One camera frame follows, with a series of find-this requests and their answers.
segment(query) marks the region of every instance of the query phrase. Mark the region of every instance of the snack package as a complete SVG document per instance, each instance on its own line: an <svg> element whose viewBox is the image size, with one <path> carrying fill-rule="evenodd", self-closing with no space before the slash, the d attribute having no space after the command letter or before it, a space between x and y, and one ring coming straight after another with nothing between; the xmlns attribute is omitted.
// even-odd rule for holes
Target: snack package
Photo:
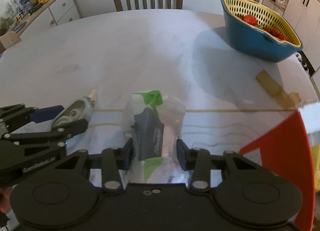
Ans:
<svg viewBox="0 0 320 231"><path fill-rule="evenodd" d="M125 178L133 183L187 183L177 160L185 106L159 90L131 94L121 128L133 139L135 158Z"/></svg>

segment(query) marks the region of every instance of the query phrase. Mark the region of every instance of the white cabinet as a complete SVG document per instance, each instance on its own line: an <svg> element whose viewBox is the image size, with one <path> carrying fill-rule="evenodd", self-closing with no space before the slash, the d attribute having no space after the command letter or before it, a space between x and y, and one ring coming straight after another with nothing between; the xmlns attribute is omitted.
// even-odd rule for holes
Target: white cabinet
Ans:
<svg viewBox="0 0 320 231"><path fill-rule="evenodd" d="M313 34L309 44L305 47L303 52L307 56L314 70L320 67L320 25L316 28L316 32Z"/></svg>
<svg viewBox="0 0 320 231"><path fill-rule="evenodd" d="M62 16L74 5L75 3L73 0L56 0L49 6L49 8L56 22L58 22Z"/></svg>
<svg viewBox="0 0 320 231"><path fill-rule="evenodd" d="M58 25L80 19L76 6L74 5L63 17L58 21Z"/></svg>
<svg viewBox="0 0 320 231"><path fill-rule="evenodd" d="M308 0L289 0L283 17L293 29L297 26Z"/></svg>
<svg viewBox="0 0 320 231"><path fill-rule="evenodd" d="M262 5L267 6L268 8L278 12L281 16L283 16L283 11L278 8L271 0L263 0Z"/></svg>
<svg viewBox="0 0 320 231"><path fill-rule="evenodd" d="M316 92L320 91L320 70L316 71L312 77L314 84L316 85Z"/></svg>
<svg viewBox="0 0 320 231"><path fill-rule="evenodd" d="M318 0L306 0L305 7L295 28L295 32L301 39L304 49L311 40L319 23L320 2Z"/></svg>
<svg viewBox="0 0 320 231"><path fill-rule="evenodd" d="M49 9L45 9L31 24L24 30L20 35L22 40L27 40L28 38L37 35L47 29L55 27L56 24Z"/></svg>

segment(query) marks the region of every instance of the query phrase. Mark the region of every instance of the red board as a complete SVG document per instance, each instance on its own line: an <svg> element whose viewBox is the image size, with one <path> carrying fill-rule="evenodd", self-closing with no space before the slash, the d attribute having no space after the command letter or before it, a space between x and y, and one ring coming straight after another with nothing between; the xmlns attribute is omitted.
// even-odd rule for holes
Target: red board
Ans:
<svg viewBox="0 0 320 231"><path fill-rule="evenodd" d="M311 149L303 120L297 111L264 136L240 150L260 149L263 167L295 183L303 196L295 225L310 231L315 210L315 185Z"/></svg>

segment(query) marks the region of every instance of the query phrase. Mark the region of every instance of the human hand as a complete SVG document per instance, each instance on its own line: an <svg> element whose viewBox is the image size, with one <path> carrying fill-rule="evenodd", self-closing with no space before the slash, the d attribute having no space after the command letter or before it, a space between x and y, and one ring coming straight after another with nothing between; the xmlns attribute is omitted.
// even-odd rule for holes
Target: human hand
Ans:
<svg viewBox="0 0 320 231"><path fill-rule="evenodd" d="M2 213L9 213L11 211L10 206L10 194L12 192L12 187L0 188L0 211Z"/></svg>

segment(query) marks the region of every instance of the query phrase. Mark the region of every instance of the dining table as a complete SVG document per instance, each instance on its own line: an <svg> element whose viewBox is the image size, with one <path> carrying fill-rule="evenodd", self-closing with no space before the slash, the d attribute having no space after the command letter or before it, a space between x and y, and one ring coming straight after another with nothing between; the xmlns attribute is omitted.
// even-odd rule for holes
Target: dining table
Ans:
<svg viewBox="0 0 320 231"><path fill-rule="evenodd" d="M0 58L0 107L67 107L96 89L83 138L68 149L100 153L122 147L122 111L131 93L158 89L185 105L181 138L211 154L238 152L287 118L256 81L265 70L300 104L318 101L295 55L270 63L234 50L223 15L187 10L135 10L75 20L23 40ZM46 131L50 122L18 132ZM101 186L99 172L90 181ZM212 171L211 186L221 182Z"/></svg>

